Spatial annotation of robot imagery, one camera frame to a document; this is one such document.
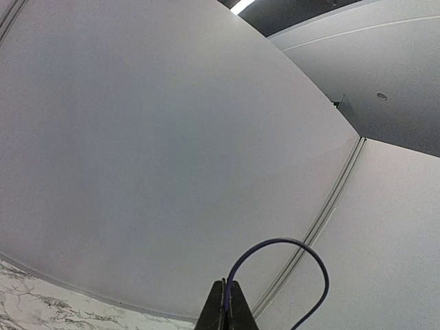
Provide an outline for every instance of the recessed ceiling fixture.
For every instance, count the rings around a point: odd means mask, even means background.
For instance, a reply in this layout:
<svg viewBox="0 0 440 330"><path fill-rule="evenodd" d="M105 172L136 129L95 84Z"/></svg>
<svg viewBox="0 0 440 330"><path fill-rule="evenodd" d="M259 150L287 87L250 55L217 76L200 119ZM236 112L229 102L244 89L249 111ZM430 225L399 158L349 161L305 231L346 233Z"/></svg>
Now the recessed ceiling fixture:
<svg viewBox="0 0 440 330"><path fill-rule="evenodd" d="M376 94L376 96L377 96L377 98L378 98L379 100L381 100L381 101L386 101L386 100L388 100L388 96L386 96L384 93L379 92L379 93Z"/></svg>
<svg viewBox="0 0 440 330"><path fill-rule="evenodd" d="M254 1L255 0L241 0L231 8L231 12L238 15Z"/></svg>

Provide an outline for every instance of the ceiling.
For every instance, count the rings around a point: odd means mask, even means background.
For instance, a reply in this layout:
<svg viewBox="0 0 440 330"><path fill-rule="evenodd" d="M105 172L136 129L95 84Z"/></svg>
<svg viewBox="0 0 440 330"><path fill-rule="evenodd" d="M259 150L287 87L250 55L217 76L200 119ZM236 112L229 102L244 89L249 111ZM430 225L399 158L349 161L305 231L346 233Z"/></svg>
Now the ceiling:
<svg viewBox="0 0 440 330"><path fill-rule="evenodd" d="M440 328L440 159L368 141L331 220L313 246L330 273L312 329ZM289 329L319 299L322 274L305 258L258 319Z"/></svg>
<svg viewBox="0 0 440 330"><path fill-rule="evenodd" d="M346 94L360 135L440 156L439 30L437 0L362 1L270 41L330 99Z"/></svg>
<svg viewBox="0 0 440 330"><path fill-rule="evenodd" d="M0 66L1 253L172 317L303 237L357 137L215 1L29 1ZM251 305L291 254L241 269Z"/></svg>
<svg viewBox="0 0 440 330"><path fill-rule="evenodd" d="M232 8L239 0L218 0ZM259 31L270 36L289 26L360 0L256 0L239 16Z"/></svg>

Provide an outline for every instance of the curved cable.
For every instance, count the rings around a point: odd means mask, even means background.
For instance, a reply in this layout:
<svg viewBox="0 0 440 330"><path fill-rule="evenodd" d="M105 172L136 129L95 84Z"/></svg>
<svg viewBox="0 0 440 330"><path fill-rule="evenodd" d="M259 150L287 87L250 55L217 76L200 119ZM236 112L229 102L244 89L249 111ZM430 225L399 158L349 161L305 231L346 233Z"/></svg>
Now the curved cable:
<svg viewBox="0 0 440 330"><path fill-rule="evenodd" d="M327 294L329 293L329 287L330 287L330 280L329 280L329 273L327 272L327 269L325 268L324 263L322 262L321 258L316 254L315 251L313 251L308 245L304 244L302 241L299 241L297 239L290 239L290 238L277 238L277 239L268 239L266 241L263 241L261 243L258 243L254 247L251 247L248 251L246 251L243 256L241 256L234 266L232 266L232 269L228 275L228 280L226 282L226 289L225 289L225 296L223 297L223 306L225 311L227 312L229 310L229 302L230 302L230 295L232 290L232 282L234 280L235 273L240 268L241 264L253 253L258 251L259 249L262 249L268 245L271 244L277 244L277 243L289 243L299 246L300 248L304 249L307 253L309 253L318 263L322 274L324 275L324 292L321 295L320 300L313 306L310 311L305 314L292 328L291 330L296 330L306 319L308 319L318 308L321 306L321 304L324 302L325 298L327 297Z"/></svg>

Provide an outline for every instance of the fluorescent light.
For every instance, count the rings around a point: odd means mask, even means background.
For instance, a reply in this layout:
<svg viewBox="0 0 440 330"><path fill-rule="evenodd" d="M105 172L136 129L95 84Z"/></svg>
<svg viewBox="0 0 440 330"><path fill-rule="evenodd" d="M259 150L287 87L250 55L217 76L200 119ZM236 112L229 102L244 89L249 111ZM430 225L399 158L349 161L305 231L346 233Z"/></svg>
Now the fluorescent light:
<svg viewBox="0 0 440 330"><path fill-rule="evenodd" d="M238 15L254 1L255 0L241 0L231 8L231 12Z"/></svg>

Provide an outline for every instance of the marble pattern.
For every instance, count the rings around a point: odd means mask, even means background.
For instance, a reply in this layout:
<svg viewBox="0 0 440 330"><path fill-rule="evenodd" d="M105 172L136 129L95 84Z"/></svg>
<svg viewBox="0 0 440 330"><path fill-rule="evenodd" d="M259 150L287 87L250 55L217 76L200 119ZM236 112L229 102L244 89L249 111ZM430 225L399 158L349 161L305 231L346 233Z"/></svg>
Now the marble pattern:
<svg viewBox="0 0 440 330"><path fill-rule="evenodd" d="M122 309L0 261L0 330L190 330L191 322Z"/></svg>

